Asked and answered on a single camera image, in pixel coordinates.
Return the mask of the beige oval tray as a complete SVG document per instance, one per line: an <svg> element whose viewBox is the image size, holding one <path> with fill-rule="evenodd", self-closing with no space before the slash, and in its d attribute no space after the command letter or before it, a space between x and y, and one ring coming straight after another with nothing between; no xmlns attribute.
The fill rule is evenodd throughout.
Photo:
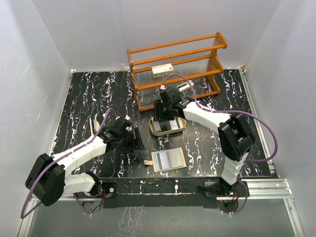
<svg viewBox="0 0 316 237"><path fill-rule="evenodd" d="M168 121L153 121L153 118L151 118L149 122L150 131L154 136L164 136L181 132L184 130L185 125L186 120L180 117Z"/></svg>

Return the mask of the stack of cards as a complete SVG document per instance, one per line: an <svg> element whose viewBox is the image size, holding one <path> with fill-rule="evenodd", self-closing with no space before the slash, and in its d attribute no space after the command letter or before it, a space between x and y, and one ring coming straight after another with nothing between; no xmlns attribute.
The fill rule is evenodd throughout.
<svg viewBox="0 0 316 237"><path fill-rule="evenodd" d="M162 132L163 122L153 121L153 127L156 133Z"/></svg>

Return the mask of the cream leather card holder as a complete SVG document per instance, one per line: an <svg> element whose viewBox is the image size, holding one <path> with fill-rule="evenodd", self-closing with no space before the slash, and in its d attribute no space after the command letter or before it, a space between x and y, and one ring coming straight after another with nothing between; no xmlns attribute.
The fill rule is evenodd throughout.
<svg viewBox="0 0 316 237"><path fill-rule="evenodd" d="M152 166L154 172L174 170L187 166L182 148L152 152L151 159L144 160L144 165Z"/></svg>

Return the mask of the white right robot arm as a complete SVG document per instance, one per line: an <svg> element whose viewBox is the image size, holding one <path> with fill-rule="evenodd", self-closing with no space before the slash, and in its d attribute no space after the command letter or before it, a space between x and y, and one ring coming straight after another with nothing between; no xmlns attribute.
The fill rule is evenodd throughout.
<svg viewBox="0 0 316 237"><path fill-rule="evenodd" d="M218 134L225 155L219 187L223 195L233 195L238 189L237 183L241 180L245 160L255 143L245 117L219 113L190 97L181 98L174 88L163 89L159 95L160 98L154 102L156 121L179 117L197 122Z"/></svg>

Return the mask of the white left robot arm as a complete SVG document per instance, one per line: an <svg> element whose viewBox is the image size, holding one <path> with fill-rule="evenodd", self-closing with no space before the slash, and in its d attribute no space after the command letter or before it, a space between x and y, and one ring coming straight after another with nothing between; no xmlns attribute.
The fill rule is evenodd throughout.
<svg viewBox="0 0 316 237"><path fill-rule="evenodd" d="M91 171L72 172L86 162L110 150L121 154L143 150L139 128L129 117L117 118L113 125L99 130L80 144L55 155L40 155L25 182L25 186L45 206L53 205L61 196L85 193L91 197L101 194L100 178Z"/></svg>

